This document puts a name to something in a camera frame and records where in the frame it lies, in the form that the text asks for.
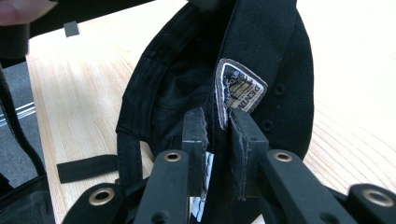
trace black fabric strap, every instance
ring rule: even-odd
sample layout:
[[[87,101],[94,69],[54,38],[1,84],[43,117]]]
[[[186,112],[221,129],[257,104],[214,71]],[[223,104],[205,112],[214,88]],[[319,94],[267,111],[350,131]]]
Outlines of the black fabric strap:
[[[296,13],[296,0],[239,0],[220,58],[253,69],[271,87],[294,30]]]
[[[119,169],[116,155],[101,155],[56,165],[62,184],[104,175]]]
[[[3,68],[0,64],[0,107],[4,113],[9,129],[12,135],[14,135],[21,149],[26,153],[29,159],[35,166],[35,170],[38,175],[44,175],[46,169],[44,168],[44,163],[41,161],[40,156],[38,156],[35,149],[32,147],[30,142],[27,140],[23,129],[21,127],[20,121],[18,120],[18,115],[15,112],[15,105],[12,100],[11,91],[9,90],[6,77],[3,73]]]
[[[138,138],[127,133],[117,134],[120,183],[127,189],[143,179],[142,155]]]

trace bolt hole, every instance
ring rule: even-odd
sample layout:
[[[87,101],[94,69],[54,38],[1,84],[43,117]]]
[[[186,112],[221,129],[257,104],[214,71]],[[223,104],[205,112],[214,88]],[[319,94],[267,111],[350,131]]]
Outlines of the bolt hole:
[[[181,159],[181,155],[176,152],[171,152],[165,155],[165,159],[167,161],[179,161]]]
[[[98,189],[91,194],[89,202],[94,206],[99,206],[110,202],[114,198],[114,190],[112,188]]]
[[[278,152],[274,155],[275,159],[279,161],[291,161],[292,157],[289,154]]]
[[[103,200],[108,198],[108,196],[110,196],[107,192],[100,192],[98,194],[96,194],[95,199],[96,200]]]
[[[339,221],[337,217],[330,213],[321,213],[320,219],[326,224],[338,224]]]
[[[151,217],[151,223],[153,224],[165,224],[169,218],[166,212],[157,212]]]
[[[266,119],[262,122],[262,131],[263,132],[268,133],[273,129],[273,127],[274,127],[274,123],[269,119]]]

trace cap eyelet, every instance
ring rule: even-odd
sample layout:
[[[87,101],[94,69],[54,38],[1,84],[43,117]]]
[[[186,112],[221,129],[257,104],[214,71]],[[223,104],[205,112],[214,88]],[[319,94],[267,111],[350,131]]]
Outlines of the cap eyelet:
[[[274,86],[274,94],[275,96],[281,96],[285,93],[286,86],[281,83],[276,83]]]
[[[274,128],[274,123],[270,119],[265,119],[262,122],[262,131],[265,133],[271,132]]]

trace black cable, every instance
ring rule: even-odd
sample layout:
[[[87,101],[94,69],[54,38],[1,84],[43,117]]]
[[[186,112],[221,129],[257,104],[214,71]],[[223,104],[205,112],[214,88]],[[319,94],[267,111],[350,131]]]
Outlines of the black cable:
[[[4,117],[6,118],[9,129],[14,135],[20,147],[26,153],[26,155],[30,158],[33,165],[35,166],[35,170],[38,175],[44,175],[46,170],[44,168],[44,164],[38,156],[35,149],[30,145],[29,141],[26,139],[26,136],[23,133],[20,122],[18,120],[17,113],[15,111],[15,106],[12,101],[11,92],[9,90],[6,78],[3,73],[3,68],[0,64],[0,106],[3,111]]]

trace wooden table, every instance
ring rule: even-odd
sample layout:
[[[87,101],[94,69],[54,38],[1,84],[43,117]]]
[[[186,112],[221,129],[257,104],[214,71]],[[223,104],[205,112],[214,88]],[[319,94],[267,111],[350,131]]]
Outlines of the wooden table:
[[[116,154],[121,96],[146,45],[185,4],[157,0],[32,38],[27,56],[57,223],[79,195],[117,173],[60,184],[56,164]],[[300,0],[316,71],[305,163],[325,185],[396,191],[396,3]],[[152,161],[143,146],[145,176]]]

